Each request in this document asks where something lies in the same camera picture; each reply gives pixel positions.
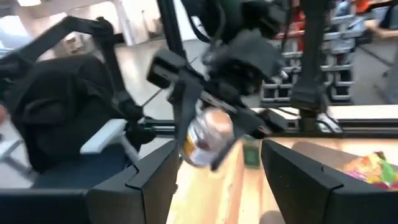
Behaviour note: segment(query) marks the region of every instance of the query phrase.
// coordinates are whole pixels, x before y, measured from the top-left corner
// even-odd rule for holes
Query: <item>can label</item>
[[[216,158],[216,151],[204,150],[198,147],[195,143],[198,138],[193,129],[188,130],[187,139],[185,141],[183,151],[185,155],[198,166],[207,166]]]

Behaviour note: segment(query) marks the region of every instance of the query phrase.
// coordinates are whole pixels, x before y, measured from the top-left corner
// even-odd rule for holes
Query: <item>snack bag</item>
[[[398,173],[387,162],[383,152],[374,152],[343,166],[340,171],[386,190],[398,190]]]

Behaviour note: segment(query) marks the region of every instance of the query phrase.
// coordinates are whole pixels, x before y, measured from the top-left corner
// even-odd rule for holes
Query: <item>white wall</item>
[[[29,7],[29,11],[34,18],[48,17],[71,9],[90,6],[105,2],[107,0],[50,0],[42,1],[37,6]]]
[[[29,36],[33,39],[34,37],[37,37],[40,35],[45,29],[49,28],[49,25],[46,23],[41,23],[40,21],[37,21],[32,14],[30,13],[29,9],[27,7],[20,7],[18,4],[15,4],[14,6],[14,12],[15,15],[19,16],[19,19],[21,20],[22,24],[24,25],[27,33]],[[50,58],[54,58],[55,53],[53,50],[48,50],[46,53],[44,53],[39,60],[46,60]]]
[[[142,43],[149,39],[148,33],[144,28],[144,18],[142,16],[141,1],[146,0],[122,0],[123,8],[128,18],[128,25],[131,28],[135,44]]]
[[[115,33],[122,32],[116,8],[112,2],[101,2],[92,6],[72,9],[66,12],[68,15],[95,20],[97,17],[104,17],[113,25]]]
[[[116,13],[118,15],[120,28],[123,31],[122,33],[123,33],[125,44],[127,46],[132,46],[135,44],[136,41],[134,40],[134,37],[132,36],[130,20],[127,17],[126,10],[123,7],[122,0],[114,0],[113,4],[114,4],[115,10],[116,10]]]
[[[150,31],[155,31],[154,19],[160,18],[159,7],[157,6],[156,0],[145,0],[140,1],[142,10],[144,10],[144,19],[147,21],[148,29]]]
[[[28,44],[32,37],[26,31],[18,16],[0,18],[0,42],[2,47],[16,49]]]
[[[180,29],[182,41],[197,39],[189,24],[187,12],[185,11],[185,8],[181,3],[181,0],[174,0],[174,8],[177,15],[178,28]]]

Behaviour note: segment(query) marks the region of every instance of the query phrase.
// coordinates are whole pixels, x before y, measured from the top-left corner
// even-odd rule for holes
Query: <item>gray floor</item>
[[[133,48],[117,49],[117,55],[127,89],[139,104],[144,103],[158,90],[156,86],[146,81],[146,71],[153,54],[164,46],[165,43],[163,41],[158,41],[138,45]],[[205,47],[206,45],[199,41],[185,42],[188,60],[192,61],[200,56]],[[375,51],[379,55],[383,55],[384,58],[390,61],[392,61],[396,51],[395,45],[391,42],[371,44],[366,47]],[[200,63],[199,58],[194,60],[192,65],[199,72],[204,72],[205,70],[203,65]],[[364,54],[361,50],[357,51],[354,61],[356,83],[352,87],[351,92],[354,96],[354,102],[357,105],[383,104],[381,97],[376,94],[372,86],[374,82],[381,78],[381,73],[386,68],[387,67],[383,64]],[[152,116],[156,119],[172,119],[172,108],[170,104],[165,101],[165,97],[166,92],[164,91],[155,97],[145,107],[146,115]],[[249,106],[254,107],[259,104],[259,98],[256,96],[250,97],[246,102]],[[0,133],[4,133],[6,137],[10,139],[17,136],[17,133],[12,129],[11,124],[0,126]],[[141,156],[147,155],[167,141],[168,139],[156,139],[150,144],[143,146]],[[29,164],[26,159],[24,147],[20,147],[12,157],[26,167]],[[30,180],[23,178],[23,176],[21,176],[17,171],[4,163],[0,164],[0,177],[2,177],[0,179],[0,188],[25,188],[31,185]]]

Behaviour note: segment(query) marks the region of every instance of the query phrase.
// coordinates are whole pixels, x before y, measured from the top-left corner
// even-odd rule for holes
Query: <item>robotic arm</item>
[[[103,17],[96,21],[67,16],[55,24],[31,43],[18,50],[13,50],[0,60],[0,79],[17,80],[26,75],[26,71],[36,63],[37,59],[46,51],[54,47],[71,32],[81,32],[93,36],[97,48],[104,56],[104,63],[108,70],[109,81],[114,91],[113,105],[128,121],[136,123],[143,117],[142,108],[136,105],[126,91],[121,71],[118,65],[114,45],[113,26]],[[10,102],[10,110],[19,102]]]
[[[319,54],[326,14],[332,3],[332,0],[300,2],[306,16],[307,32],[304,36],[302,74],[293,87],[291,103],[292,107],[300,110],[302,131],[320,131],[318,117],[327,111]],[[281,23],[289,23],[289,19],[283,20],[282,15],[283,11],[290,10],[286,8],[287,3],[278,4],[275,1],[184,0],[183,4],[188,17],[198,16],[210,36],[210,48],[213,50],[210,52],[210,63],[206,64],[210,78],[205,80],[188,66],[185,59],[161,50],[154,57],[147,79],[161,88],[172,89],[169,101],[174,108],[179,146],[184,143],[188,126],[195,117],[194,108],[198,99],[222,108],[230,115],[235,139],[213,161],[211,168],[217,170],[235,140],[242,135],[264,138],[281,131],[281,127],[277,127],[266,113],[251,111],[240,97],[248,94],[247,89],[253,80],[275,80],[281,78],[281,74],[283,76],[284,58],[265,37],[275,36]],[[215,45],[217,41],[222,41],[222,44]]]

